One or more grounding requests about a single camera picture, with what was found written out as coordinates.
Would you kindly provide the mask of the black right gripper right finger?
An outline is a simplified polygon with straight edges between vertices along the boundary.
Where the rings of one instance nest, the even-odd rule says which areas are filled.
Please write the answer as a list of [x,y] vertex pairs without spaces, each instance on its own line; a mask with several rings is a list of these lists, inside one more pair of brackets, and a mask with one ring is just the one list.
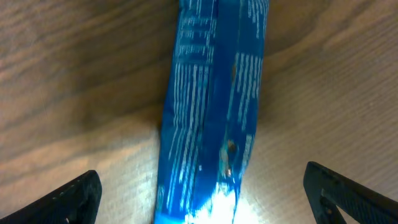
[[397,223],[397,202],[316,162],[308,162],[303,186],[317,224]]

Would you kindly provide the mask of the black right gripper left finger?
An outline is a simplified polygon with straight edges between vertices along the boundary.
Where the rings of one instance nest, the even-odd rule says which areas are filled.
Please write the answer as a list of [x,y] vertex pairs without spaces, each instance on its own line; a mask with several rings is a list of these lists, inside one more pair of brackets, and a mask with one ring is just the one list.
[[1,219],[1,224],[94,224],[102,196],[98,173],[88,170],[28,206]]

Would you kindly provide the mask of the blue Oreo cookie pack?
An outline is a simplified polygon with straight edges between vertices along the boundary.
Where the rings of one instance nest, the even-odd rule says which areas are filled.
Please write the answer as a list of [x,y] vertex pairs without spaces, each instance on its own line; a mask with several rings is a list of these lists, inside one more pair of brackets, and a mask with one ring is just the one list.
[[257,129],[268,0],[180,1],[156,223],[232,223]]

